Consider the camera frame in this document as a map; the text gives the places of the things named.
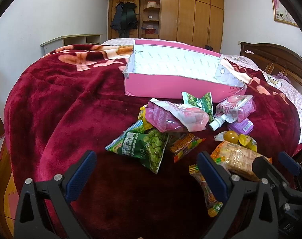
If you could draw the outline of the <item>orange rice cracker pack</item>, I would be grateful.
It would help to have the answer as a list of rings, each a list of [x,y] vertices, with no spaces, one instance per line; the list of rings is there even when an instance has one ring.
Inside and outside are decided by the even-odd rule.
[[[210,156],[217,164],[224,163],[228,171],[251,181],[259,181],[252,171],[252,163],[255,158],[262,157],[261,154],[238,144],[223,141]]]

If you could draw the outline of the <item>purple snack tin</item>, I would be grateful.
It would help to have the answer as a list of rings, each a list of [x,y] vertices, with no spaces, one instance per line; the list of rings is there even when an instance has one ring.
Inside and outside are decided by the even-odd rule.
[[[244,119],[242,122],[235,121],[228,124],[230,131],[235,131],[237,134],[249,135],[253,130],[253,123],[248,119]]]

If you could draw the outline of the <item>burger gummy candy packet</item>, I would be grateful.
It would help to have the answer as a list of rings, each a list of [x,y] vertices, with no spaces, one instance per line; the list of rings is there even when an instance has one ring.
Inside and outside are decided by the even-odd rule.
[[[178,140],[176,140],[169,148],[174,154],[174,163],[178,162],[188,153],[190,153],[200,143],[204,142],[205,139],[201,139],[193,133],[185,133]]]

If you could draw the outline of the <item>small green pea snack packet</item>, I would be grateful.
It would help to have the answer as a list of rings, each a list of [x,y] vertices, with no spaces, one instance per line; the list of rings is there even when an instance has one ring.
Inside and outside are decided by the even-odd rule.
[[[213,121],[214,109],[211,92],[207,92],[201,98],[197,98],[187,92],[182,92],[182,99],[185,104],[190,104],[204,110],[209,116],[209,123]]]

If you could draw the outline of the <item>pink peach jelly pouch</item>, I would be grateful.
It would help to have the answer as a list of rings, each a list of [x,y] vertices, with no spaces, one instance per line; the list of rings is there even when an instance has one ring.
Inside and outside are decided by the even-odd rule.
[[[145,119],[162,133],[203,131],[209,122],[208,113],[190,104],[153,98],[144,108]]]

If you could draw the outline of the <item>large green pea snack bag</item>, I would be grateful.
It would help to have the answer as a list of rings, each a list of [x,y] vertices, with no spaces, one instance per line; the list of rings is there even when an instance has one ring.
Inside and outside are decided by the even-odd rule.
[[[142,165],[157,174],[165,148],[170,140],[168,133],[151,129],[148,133],[126,132],[107,145],[107,151],[137,158]]]

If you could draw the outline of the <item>yellow pastry packet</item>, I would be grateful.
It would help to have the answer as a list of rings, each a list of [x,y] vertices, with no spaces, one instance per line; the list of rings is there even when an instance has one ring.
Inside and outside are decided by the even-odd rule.
[[[142,121],[143,128],[145,131],[148,131],[153,128],[153,125],[149,123],[146,119],[146,108],[144,106],[140,107],[140,112],[137,119]]]

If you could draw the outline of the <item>yellow green candy packet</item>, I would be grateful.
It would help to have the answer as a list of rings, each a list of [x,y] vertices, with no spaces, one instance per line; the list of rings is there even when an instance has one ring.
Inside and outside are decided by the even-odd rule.
[[[240,134],[238,137],[238,142],[241,146],[248,148],[254,152],[257,151],[257,142],[252,137],[245,134]]]

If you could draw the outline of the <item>wooden headboard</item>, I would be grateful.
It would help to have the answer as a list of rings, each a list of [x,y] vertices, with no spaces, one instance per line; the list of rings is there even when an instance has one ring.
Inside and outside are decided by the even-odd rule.
[[[250,58],[267,74],[286,76],[302,94],[302,57],[295,52],[277,44],[241,42],[240,55]]]

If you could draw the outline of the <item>red floral fleece blanket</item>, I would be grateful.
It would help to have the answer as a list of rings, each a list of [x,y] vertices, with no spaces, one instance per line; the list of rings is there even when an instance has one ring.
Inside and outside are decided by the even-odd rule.
[[[90,238],[204,238],[215,222],[188,167],[199,152],[216,148],[208,124],[193,132],[204,142],[178,162],[166,146],[157,174],[137,158],[105,149],[153,99],[125,94],[127,63],[125,57],[109,58],[102,45],[69,45],[22,73],[4,112],[17,191],[29,177],[40,182],[64,174],[91,150],[96,166],[71,202]],[[182,98],[157,100],[182,103]],[[51,201],[45,202],[59,238],[68,238]]]

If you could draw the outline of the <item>black bag by wardrobe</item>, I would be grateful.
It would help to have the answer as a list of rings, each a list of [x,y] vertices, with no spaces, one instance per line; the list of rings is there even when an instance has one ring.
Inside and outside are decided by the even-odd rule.
[[[205,46],[205,49],[212,51],[212,47],[208,45]]]

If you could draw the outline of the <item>framed wedding photo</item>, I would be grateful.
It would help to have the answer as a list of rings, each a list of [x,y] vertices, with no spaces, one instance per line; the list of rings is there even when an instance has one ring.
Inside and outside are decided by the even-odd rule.
[[[297,23],[279,0],[272,0],[274,21],[298,27]]]

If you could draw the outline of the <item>wooden wardrobe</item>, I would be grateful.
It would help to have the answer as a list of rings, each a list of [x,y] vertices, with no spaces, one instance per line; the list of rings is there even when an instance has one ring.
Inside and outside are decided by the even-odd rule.
[[[120,2],[137,6],[138,28],[130,31],[130,38],[159,38],[221,50],[224,0],[109,0],[108,23]]]

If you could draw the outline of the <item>white low shelf unit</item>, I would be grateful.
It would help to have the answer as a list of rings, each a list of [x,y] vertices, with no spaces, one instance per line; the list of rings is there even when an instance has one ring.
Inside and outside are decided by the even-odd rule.
[[[67,45],[100,44],[101,34],[66,35],[54,38],[40,45],[41,54],[45,54]]]

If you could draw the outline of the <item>dark hanging coat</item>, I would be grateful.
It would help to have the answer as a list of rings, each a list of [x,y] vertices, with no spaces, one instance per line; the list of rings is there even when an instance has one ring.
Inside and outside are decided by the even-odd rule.
[[[118,32],[120,38],[129,38],[130,31],[138,28],[136,16],[136,4],[132,2],[120,2],[111,22],[111,28]]]

